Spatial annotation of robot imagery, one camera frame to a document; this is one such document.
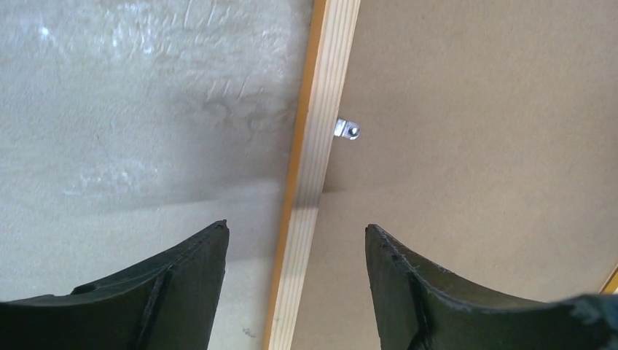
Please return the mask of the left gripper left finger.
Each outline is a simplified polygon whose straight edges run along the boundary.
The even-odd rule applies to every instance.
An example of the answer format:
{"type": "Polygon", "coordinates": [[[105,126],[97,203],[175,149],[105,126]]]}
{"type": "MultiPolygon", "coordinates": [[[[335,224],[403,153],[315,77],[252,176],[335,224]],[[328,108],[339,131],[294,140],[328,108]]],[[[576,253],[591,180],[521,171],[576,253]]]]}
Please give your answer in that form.
{"type": "Polygon", "coordinates": [[[1,304],[3,349],[207,349],[230,232],[215,222],[68,295],[1,304]]]}

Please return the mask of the brown backing board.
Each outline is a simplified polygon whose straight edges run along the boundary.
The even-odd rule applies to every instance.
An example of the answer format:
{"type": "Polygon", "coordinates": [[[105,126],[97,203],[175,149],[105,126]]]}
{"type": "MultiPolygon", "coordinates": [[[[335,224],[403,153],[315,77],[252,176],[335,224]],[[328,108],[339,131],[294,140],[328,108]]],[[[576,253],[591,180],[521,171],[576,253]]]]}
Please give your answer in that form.
{"type": "Polygon", "coordinates": [[[532,300],[615,269],[615,1],[363,1],[340,114],[293,349],[379,348],[369,224],[532,300]]]}

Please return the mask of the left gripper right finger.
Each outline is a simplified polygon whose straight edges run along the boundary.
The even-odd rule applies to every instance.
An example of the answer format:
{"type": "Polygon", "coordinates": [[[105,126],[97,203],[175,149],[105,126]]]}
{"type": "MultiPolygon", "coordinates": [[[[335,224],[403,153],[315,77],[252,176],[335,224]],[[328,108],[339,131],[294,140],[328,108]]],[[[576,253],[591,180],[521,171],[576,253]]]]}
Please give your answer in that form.
{"type": "Polygon", "coordinates": [[[543,303],[489,289],[413,252],[378,225],[365,255],[382,349],[615,349],[617,296],[543,303]]]}

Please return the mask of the orange wooden picture frame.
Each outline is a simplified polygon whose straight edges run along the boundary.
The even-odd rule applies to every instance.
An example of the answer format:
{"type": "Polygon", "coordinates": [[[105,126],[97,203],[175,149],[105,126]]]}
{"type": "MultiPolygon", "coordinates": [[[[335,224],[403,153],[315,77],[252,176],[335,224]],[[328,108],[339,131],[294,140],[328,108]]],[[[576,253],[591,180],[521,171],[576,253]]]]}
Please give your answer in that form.
{"type": "MultiPolygon", "coordinates": [[[[332,144],[335,139],[355,141],[361,135],[360,124],[340,114],[340,104],[362,2],[317,1],[314,5],[301,92],[301,122],[293,143],[286,189],[286,222],[282,226],[275,260],[277,275],[265,331],[265,349],[293,349],[332,144]]],[[[598,292],[560,300],[584,294],[616,295],[616,275],[617,265],[598,292]]],[[[559,300],[534,301],[552,303],[559,300]]]]}

